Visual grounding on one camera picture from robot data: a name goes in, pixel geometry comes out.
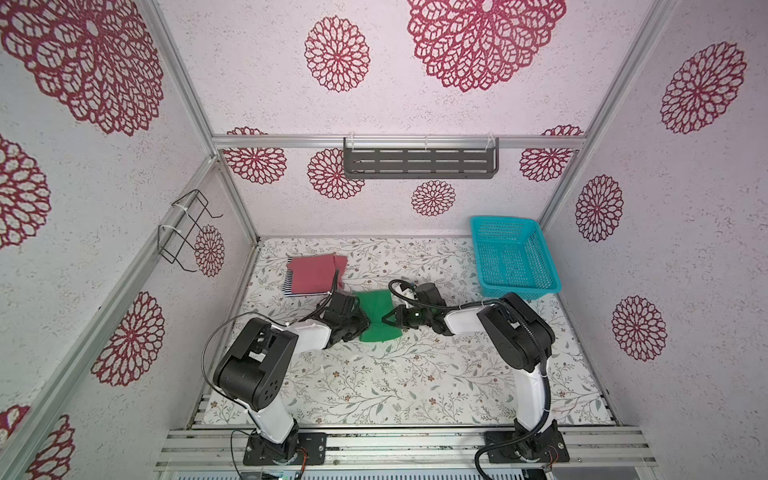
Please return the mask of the blue white striped tank top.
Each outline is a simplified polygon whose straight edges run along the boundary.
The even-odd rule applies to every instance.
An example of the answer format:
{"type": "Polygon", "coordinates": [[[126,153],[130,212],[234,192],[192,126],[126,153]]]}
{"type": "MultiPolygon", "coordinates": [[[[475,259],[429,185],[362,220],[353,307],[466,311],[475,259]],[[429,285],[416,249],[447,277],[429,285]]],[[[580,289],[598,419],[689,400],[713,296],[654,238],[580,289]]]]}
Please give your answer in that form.
{"type": "Polygon", "coordinates": [[[332,287],[334,270],[325,257],[296,257],[287,265],[283,284],[285,296],[312,296],[328,292],[332,287]]]}

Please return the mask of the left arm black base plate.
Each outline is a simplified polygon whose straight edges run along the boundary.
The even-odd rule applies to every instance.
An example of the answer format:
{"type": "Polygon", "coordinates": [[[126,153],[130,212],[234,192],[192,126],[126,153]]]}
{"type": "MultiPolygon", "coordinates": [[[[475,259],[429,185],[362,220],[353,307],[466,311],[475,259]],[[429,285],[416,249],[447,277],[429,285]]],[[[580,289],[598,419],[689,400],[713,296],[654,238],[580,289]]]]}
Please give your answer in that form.
{"type": "Polygon", "coordinates": [[[262,466],[316,466],[325,463],[328,435],[292,430],[280,444],[271,442],[252,432],[243,457],[243,465],[262,466]]]}

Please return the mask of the green tank top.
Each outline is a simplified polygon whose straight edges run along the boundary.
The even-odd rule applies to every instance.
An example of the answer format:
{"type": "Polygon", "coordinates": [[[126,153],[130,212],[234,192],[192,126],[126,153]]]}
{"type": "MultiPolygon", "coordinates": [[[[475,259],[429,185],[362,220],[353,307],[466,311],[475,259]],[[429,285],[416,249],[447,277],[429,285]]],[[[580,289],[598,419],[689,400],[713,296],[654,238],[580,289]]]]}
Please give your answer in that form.
{"type": "Polygon", "coordinates": [[[391,293],[388,290],[374,290],[356,293],[361,311],[370,320],[370,326],[360,335],[363,343],[381,343],[398,339],[402,330],[386,324],[383,318],[394,309],[391,293]]]}

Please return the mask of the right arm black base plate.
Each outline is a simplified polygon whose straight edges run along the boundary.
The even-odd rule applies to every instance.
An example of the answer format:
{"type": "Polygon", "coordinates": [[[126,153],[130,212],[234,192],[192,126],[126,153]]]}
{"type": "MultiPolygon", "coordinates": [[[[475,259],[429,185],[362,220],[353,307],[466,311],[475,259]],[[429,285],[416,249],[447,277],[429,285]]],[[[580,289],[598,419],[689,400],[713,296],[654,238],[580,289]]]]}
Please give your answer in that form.
{"type": "MultiPolygon", "coordinates": [[[[487,431],[484,433],[485,445],[509,442],[524,433],[525,429],[518,423],[515,423],[514,430],[487,431]]],[[[520,462],[555,464],[570,461],[570,454],[556,421],[527,440],[492,449],[487,455],[492,464],[520,462]]]]}

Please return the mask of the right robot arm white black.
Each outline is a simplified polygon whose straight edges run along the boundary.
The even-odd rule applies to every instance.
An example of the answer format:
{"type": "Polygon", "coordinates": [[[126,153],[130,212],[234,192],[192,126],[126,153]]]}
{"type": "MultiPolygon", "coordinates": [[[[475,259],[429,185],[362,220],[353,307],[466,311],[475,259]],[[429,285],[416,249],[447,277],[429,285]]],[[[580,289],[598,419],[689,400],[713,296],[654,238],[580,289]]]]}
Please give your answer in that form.
{"type": "Polygon", "coordinates": [[[556,336],[521,296],[507,293],[497,299],[458,306],[404,298],[382,321],[400,330],[427,326],[443,336],[486,334],[515,375],[515,424],[525,435],[533,436],[553,423],[548,362],[556,336]]]}

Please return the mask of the maroon red tank top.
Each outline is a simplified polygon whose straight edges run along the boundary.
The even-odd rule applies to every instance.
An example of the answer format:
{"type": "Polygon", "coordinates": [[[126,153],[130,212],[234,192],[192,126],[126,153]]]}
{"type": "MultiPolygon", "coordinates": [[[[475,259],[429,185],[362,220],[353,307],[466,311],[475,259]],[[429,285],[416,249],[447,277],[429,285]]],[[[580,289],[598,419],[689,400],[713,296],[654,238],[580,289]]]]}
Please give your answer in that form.
{"type": "Polygon", "coordinates": [[[335,254],[292,257],[287,264],[286,292],[296,296],[323,294],[331,291],[333,282],[343,289],[347,263],[346,256],[335,254]]]}

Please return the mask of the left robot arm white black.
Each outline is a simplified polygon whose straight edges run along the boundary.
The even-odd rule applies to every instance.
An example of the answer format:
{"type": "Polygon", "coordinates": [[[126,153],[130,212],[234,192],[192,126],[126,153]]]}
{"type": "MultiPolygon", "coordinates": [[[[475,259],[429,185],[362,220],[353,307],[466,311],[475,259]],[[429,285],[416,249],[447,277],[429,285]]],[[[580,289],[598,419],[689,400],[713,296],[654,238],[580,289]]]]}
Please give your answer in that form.
{"type": "Polygon", "coordinates": [[[224,396],[246,407],[262,439],[282,445],[296,428],[280,397],[292,360],[306,352],[352,341],[370,325],[358,307],[346,314],[327,312],[320,319],[310,318],[288,327],[256,313],[217,365],[213,384],[224,396]]]}

